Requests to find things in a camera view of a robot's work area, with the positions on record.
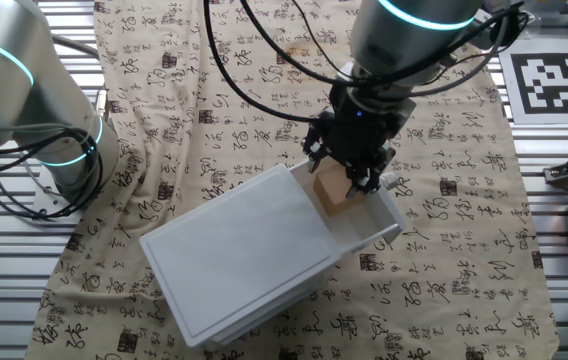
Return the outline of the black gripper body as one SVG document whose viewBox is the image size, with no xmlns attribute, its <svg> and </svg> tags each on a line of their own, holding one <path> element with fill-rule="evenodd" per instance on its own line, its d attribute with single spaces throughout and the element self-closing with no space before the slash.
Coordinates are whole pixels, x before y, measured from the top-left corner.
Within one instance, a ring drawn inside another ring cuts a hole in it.
<svg viewBox="0 0 568 360">
<path fill-rule="evenodd" d="M 347 161 L 388 144 L 415 108 L 416 103 L 410 99 L 361 101 L 347 86 L 334 85 L 329 92 L 329 106 L 309 126 L 308 132 L 319 133 L 332 150 L 326 157 L 345 167 Z"/>
</svg>

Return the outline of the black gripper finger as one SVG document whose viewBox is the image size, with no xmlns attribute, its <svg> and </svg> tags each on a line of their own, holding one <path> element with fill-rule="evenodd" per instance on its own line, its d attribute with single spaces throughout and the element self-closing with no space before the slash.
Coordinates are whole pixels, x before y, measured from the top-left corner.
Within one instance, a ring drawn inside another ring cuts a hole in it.
<svg viewBox="0 0 568 360">
<path fill-rule="evenodd" d="M 346 176 L 351 181 L 347 196 L 368 195 L 377 192 L 380 176 L 395 157 L 396 151 L 388 144 L 367 151 L 360 158 L 345 163 Z"/>
<path fill-rule="evenodd" d="M 317 132 L 308 132 L 302 142 L 304 154 L 308 158 L 308 172 L 313 173 L 320 165 L 323 158 L 332 150 L 325 144 L 323 137 Z"/>
</svg>

